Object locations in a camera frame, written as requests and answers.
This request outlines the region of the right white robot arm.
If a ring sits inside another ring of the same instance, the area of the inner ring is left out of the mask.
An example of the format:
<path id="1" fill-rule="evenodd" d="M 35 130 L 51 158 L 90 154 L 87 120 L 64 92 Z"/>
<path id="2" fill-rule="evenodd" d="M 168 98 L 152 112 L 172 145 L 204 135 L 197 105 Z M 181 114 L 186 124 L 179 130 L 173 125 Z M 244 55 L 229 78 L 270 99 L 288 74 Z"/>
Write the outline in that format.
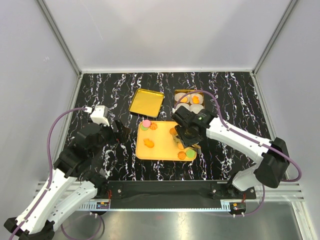
<path id="1" fill-rule="evenodd" d="M 254 161 L 253 166 L 235 173 L 229 179 L 227 192 L 230 197 L 239 198 L 247 189 L 258 185 L 276 189 L 283 180 L 289 166 L 284 140 L 255 136 L 206 109 L 194 113 L 180 106 L 171 117 L 177 123 L 175 130 L 184 147 L 211 139 L 232 147 Z"/>

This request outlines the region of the round dotted biscuit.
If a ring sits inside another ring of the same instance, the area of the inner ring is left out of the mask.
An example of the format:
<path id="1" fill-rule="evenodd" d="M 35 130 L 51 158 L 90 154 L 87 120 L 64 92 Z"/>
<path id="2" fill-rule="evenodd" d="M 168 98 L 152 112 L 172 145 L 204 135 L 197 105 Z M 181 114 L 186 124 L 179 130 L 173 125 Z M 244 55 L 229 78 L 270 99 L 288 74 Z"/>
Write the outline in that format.
<path id="1" fill-rule="evenodd" d="M 181 100 L 180 100 L 181 103 L 186 103 L 188 104 L 189 103 L 189 97 L 188 96 L 185 96 L 183 97 Z"/>

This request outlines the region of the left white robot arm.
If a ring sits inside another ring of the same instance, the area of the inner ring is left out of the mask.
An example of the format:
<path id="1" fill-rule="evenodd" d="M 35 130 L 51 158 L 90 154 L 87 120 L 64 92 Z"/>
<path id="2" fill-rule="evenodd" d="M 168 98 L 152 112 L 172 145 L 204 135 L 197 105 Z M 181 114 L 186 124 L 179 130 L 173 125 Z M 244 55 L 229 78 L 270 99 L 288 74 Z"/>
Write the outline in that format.
<path id="1" fill-rule="evenodd" d="M 10 239 L 17 236 L 20 240 L 51 240 L 59 225 L 84 202 L 109 193 L 107 180 L 89 167 L 100 158 L 105 146 L 128 140 L 130 129 L 120 120 L 115 124 L 117 131 L 101 122 L 88 123 L 77 132 L 71 144 L 50 164 L 46 184 L 30 205 L 4 223 Z"/>

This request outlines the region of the gold tin lid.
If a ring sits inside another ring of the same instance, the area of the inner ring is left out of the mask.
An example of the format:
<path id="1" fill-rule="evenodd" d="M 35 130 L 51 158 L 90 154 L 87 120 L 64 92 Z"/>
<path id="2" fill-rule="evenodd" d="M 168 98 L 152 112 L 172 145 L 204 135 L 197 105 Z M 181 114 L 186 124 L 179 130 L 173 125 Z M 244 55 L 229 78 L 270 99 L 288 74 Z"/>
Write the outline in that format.
<path id="1" fill-rule="evenodd" d="M 162 92 L 139 88 L 129 107 L 131 113 L 157 118 L 164 100 Z"/>

